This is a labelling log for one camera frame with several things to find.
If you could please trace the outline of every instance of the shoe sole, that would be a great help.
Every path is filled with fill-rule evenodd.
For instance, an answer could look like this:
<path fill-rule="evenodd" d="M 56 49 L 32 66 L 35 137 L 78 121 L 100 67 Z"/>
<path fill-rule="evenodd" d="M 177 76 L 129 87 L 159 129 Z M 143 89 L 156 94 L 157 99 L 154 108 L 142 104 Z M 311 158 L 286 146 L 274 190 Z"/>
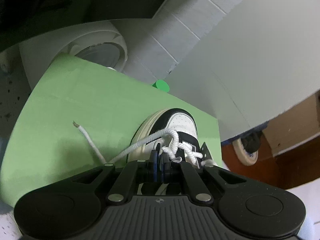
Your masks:
<path fill-rule="evenodd" d="M 139 129 L 137 130 L 137 132 L 133 136 L 130 145 L 132 145 L 132 144 L 142 140 L 143 138 L 147 137 L 149 135 L 152 127 L 154 126 L 156 121 L 159 119 L 159 117 L 163 113 L 168 111 L 168 110 L 169 110 L 169 108 L 168 109 L 163 109 L 163 110 L 160 110 L 160 111 L 154 113 L 153 115 L 150 115 L 142 123 L 142 125 L 139 127 Z M 128 158 L 127 158 L 127 162 L 140 160 L 141 159 L 141 154 L 144 152 L 144 150 L 145 150 L 145 145 L 143 145 L 143 146 L 137 148 L 136 150 L 134 150 L 133 152 L 129 153 Z"/>

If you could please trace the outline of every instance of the brown cardboard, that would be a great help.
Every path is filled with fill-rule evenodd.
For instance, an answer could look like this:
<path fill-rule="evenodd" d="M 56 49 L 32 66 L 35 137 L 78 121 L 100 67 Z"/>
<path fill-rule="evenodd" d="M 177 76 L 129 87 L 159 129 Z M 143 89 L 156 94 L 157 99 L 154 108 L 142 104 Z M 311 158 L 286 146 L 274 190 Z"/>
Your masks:
<path fill-rule="evenodd" d="M 273 155 L 320 132 L 319 105 L 315 93 L 269 122 L 263 133 Z"/>

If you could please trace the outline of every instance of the green board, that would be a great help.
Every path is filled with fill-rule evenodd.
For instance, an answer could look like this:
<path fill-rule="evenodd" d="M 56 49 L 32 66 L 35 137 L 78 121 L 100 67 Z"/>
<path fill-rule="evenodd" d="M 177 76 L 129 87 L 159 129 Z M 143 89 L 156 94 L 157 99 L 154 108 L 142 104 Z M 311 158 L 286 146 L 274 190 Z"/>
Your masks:
<path fill-rule="evenodd" d="M 14 206 L 25 193 L 100 165 L 82 125 L 108 161 L 130 144 L 141 123 L 165 108 L 183 108 L 221 165 L 218 121 L 151 85 L 66 54 L 38 82 L 14 127 L 0 172 L 0 196 Z M 117 166 L 124 165 L 124 160 Z"/>

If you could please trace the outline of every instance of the metal screw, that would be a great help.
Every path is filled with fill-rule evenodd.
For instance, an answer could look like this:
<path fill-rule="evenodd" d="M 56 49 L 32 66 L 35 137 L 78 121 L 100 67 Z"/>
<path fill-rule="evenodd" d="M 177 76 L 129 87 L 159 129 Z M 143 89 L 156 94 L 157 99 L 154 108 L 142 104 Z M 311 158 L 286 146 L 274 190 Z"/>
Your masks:
<path fill-rule="evenodd" d="M 121 194 L 111 194 L 108 196 L 108 200 L 112 202 L 120 202 L 123 200 L 123 196 Z"/>
<path fill-rule="evenodd" d="M 211 196 L 206 193 L 200 193 L 200 194 L 196 195 L 196 199 L 199 201 L 207 202 L 211 199 Z"/>

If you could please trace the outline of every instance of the white shoelace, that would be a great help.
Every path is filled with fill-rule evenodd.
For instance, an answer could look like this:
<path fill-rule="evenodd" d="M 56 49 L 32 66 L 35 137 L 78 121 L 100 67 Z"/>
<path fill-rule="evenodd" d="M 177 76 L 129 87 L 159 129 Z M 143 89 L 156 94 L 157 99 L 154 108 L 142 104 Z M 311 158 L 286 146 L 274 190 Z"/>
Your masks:
<path fill-rule="evenodd" d="M 97 157 L 99 158 L 99 160 L 105 164 L 107 163 L 105 158 L 102 156 L 102 154 L 100 153 L 100 151 L 98 150 L 98 148 L 95 146 L 94 142 L 91 140 L 89 134 L 87 133 L 87 131 L 79 124 L 73 122 L 73 125 L 75 127 L 77 127 L 79 129 L 79 131 L 84 135 L 84 137 L 87 139 L 89 145 L 92 147 L 92 149 L 94 150 L 95 154 L 97 155 Z M 122 151 L 120 154 L 118 154 L 116 157 L 114 157 L 112 160 L 109 161 L 109 163 L 116 163 L 118 160 L 120 160 L 121 158 L 123 158 L 124 156 L 128 155 L 129 153 L 131 153 L 132 151 L 136 150 L 137 148 L 141 147 L 144 144 L 150 143 L 160 137 L 166 136 L 166 135 L 170 135 L 173 139 L 171 146 L 170 147 L 162 147 L 162 151 L 164 153 L 167 153 L 169 158 L 171 160 L 176 158 L 176 153 L 178 148 L 183 149 L 185 154 L 189 157 L 189 159 L 191 160 L 191 162 L 193 163 L 193 165 L 196 165 L 196 157 L 202 159 L 203 155 L 199 152 L 195 152 L 192 151 L 192 146 L 188 143 L 180 143 L 179 142 L 179 135 L 175 130 L 169 129 L 169 128 L 165 128 L 162 130 L 159 130 L 145 138 L 143 138 L 142 140 L 136 142 L 135 144 L 130 145 L 127 149 L 125 149 L 124 151 Z M 205 164 L 213 164 L 213 165 L 217 165 L 215 163 L 214 160 L 205 160 L 201 162 L 201 165 L 205 165 Z"/>

